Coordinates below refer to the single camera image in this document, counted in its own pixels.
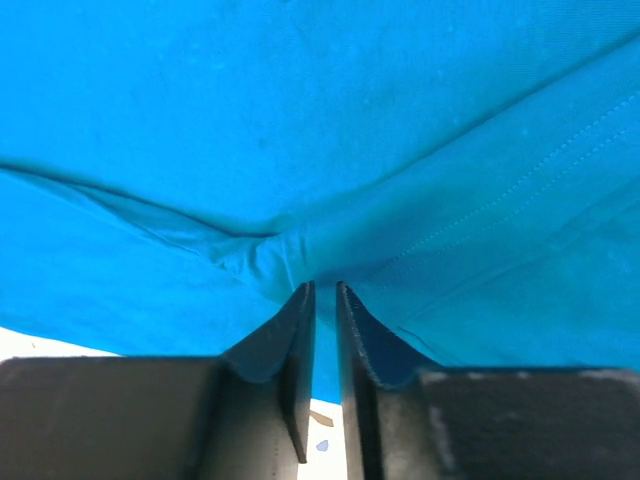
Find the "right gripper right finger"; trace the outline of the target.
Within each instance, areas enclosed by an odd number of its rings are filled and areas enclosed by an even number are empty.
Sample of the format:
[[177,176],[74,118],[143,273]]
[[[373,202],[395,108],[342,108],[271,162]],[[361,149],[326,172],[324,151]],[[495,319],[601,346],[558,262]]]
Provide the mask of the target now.
[[635,479],[639,376],[446,368],[336,288],[351,479]]

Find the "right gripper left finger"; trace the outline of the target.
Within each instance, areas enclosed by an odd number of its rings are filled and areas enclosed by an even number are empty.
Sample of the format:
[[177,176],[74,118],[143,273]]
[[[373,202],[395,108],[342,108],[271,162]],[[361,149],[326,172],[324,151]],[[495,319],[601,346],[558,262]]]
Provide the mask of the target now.
[[293,479],[307,460],[315,286],[215,357],[1,364],[5,479]]

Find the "blue t-shirt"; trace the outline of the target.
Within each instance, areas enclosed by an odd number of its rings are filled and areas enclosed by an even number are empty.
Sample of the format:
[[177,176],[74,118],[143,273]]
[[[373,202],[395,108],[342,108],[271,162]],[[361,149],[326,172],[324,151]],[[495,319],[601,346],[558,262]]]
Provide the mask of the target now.
[[446,366],[639,365],[635,1],[5,1],[1,324],[215,355],[335,286]]

